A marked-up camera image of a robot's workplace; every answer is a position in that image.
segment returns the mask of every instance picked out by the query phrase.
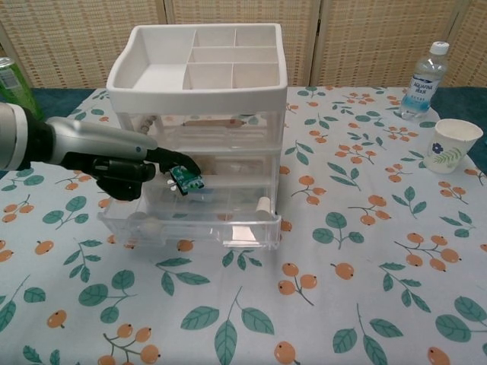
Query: bottle cap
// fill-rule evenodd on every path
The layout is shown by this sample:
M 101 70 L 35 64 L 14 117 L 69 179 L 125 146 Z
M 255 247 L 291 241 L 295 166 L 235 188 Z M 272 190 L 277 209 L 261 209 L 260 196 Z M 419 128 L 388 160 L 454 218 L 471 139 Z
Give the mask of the bottle cap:
M 446 42 L 434 42 L 431 45 L 429 52 L 433 53 L 434 55 L 442 56 L 447 54 L 449 47 L 450 45 Z

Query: green can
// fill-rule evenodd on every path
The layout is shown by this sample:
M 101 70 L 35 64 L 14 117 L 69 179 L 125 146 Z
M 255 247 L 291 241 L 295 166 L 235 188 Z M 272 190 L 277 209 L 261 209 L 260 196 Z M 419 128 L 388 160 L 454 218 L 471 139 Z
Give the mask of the green can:
M 38 120 L 43 118 L 43 112 L 33 97 L 32 90 L 10 57 L 0 57 L 0 93 L 8 103 L 29 109 Z

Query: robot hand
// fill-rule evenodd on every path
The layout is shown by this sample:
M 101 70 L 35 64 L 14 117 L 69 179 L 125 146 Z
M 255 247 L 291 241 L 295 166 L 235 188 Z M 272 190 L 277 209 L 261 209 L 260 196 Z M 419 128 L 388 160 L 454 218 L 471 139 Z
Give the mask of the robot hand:
M 128 201 L 154 178 L 154 163 L 162 173 L 175 166 L 201 173 L 189 156 L 159 148 L 147 135 L 60 117 L 40 122 L 27 109 L 0 103 L 0 170 L 28 169 L 32 161 L 81 170 L 110 196 Z

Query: table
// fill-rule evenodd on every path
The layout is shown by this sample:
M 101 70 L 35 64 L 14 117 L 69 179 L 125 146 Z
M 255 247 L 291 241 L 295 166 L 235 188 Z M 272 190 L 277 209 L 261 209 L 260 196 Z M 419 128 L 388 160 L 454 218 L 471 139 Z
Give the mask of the table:
M 89 176 L 7 174 L 2 363 L 486 363 L 487 178 L 425 169 L 402 95 L 289 88 L 276 251 L 124 246 Z M 71 117 L 117 125 L 101 89 Z

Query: bottle label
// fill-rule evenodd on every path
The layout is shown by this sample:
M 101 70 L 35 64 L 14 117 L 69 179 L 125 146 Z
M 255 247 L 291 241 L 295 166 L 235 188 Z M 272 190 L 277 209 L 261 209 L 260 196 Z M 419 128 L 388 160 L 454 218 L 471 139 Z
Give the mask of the bottle label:
M 436 92 L 440 81 L 431 81 L 423 78 L 421 75 L 412 76 L 403 105 L 419 113 L 427 112 L 430 106 L 430 100 Z

